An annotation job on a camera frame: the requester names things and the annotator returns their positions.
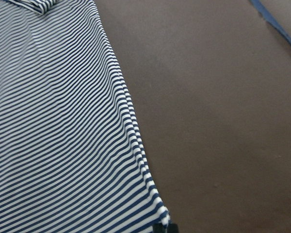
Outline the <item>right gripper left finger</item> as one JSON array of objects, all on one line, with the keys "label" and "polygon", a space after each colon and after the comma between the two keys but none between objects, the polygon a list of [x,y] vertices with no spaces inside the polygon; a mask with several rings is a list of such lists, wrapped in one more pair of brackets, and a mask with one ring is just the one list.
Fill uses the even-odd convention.
[{"label": "right gripper left finger", "polygon": [[153,225],[153,233],[163,233],[163,225],[162,224],[154,224]]}]

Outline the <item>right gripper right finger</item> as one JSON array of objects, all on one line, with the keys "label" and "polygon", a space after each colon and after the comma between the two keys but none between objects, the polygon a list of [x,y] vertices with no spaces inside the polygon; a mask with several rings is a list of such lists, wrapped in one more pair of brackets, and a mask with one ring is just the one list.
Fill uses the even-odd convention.
[{"label": "right gripper right finger", "polygon": [[170,223],[167,227],[167,233],[179,233],[178,225],[175,223]]}]

